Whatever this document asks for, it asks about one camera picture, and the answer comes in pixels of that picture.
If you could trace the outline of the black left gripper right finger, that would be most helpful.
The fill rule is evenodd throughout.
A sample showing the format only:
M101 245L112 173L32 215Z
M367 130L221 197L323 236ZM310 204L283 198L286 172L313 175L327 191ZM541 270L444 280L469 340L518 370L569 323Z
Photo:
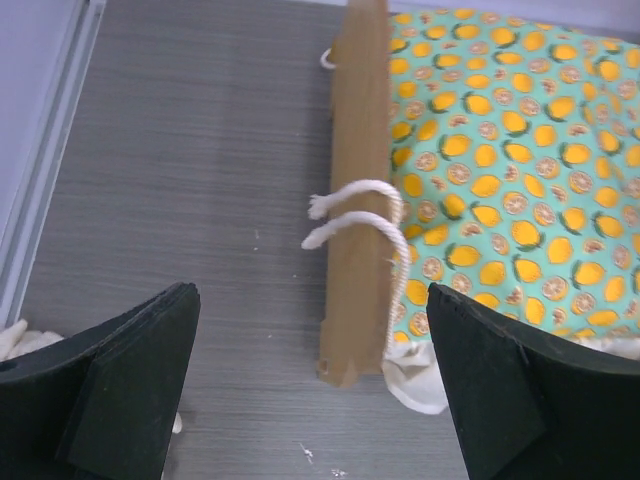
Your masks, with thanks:
M639 364L433 283L426 307L472 479L636 479Z

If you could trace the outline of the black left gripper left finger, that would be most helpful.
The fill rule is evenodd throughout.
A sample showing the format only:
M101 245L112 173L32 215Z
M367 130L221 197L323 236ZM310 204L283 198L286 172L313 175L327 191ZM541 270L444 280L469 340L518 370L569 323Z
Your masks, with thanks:
M2 478L161 478L200 308L196 285L176 283L2 361Z

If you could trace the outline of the lemon print pet mattress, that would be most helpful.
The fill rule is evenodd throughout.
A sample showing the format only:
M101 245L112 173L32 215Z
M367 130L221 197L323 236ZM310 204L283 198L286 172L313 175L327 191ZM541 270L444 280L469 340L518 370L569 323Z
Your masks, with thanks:
M442 283L593 349L639 356L639 48L473 9L392 15L389 181L310 199L315 249L392 244L382 372L447 405L426 313Z

